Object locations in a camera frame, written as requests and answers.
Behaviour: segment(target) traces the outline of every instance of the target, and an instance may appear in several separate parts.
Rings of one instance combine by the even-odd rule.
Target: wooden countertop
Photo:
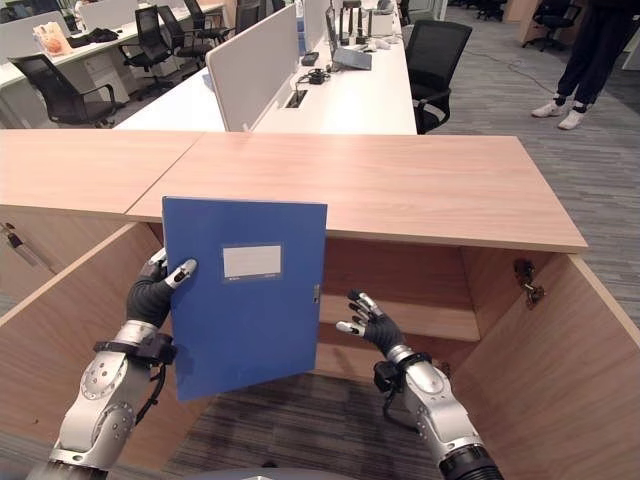
[[[340,237],[586,248],[515,137],[0,132],[0,205],[160,221],[164,195],[325,202]]]
[[[515,137],[210,133],[127,215],[158,221],[164,195],[323,202],[341,237],[586,248]]]
[[[1,130],[0,205],[122,214],[201,135]]]

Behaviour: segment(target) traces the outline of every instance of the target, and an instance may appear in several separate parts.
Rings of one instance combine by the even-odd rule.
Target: desk partition
[[[206,57],[227,131],[252,130],[298,67],[295,6],[274,13]]]
[[[87,30],[116,28],[136,21],[137,0],[102,0],[82,5],[78,10]]]
[[[65,37],[70,35],[69,27],[58,10],[0,24],[0,63],[5,63],[8,57],[39,53],[40,47],[33,38],[33,28],[49,22],[60,25]]]
[[[306,0],[304,2],[304,31],[308,50],[313,50],[324,37],[326,29],[324,14],[327,8],[329,8],[329,0]]]

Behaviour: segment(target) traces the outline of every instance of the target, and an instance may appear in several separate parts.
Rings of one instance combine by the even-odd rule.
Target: person
[[[633,15],[640,13],[639,0],[590,0],[589,7],[556,94],[531,112],[536,118],[562,115],[567,98],[577,87],[572,108],[558,124],[562,130],[582,123],[629,40]]]

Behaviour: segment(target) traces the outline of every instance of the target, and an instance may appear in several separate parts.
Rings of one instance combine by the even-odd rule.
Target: black bag
[[[94,28],[87,34],[87,38],[92,43],[113,42],[118,39],[118,34],[108,28]]]

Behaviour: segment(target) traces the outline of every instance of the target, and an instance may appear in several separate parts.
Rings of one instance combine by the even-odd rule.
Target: file folder
[[[315,367],[327,206],[163,198],[178,399]]]

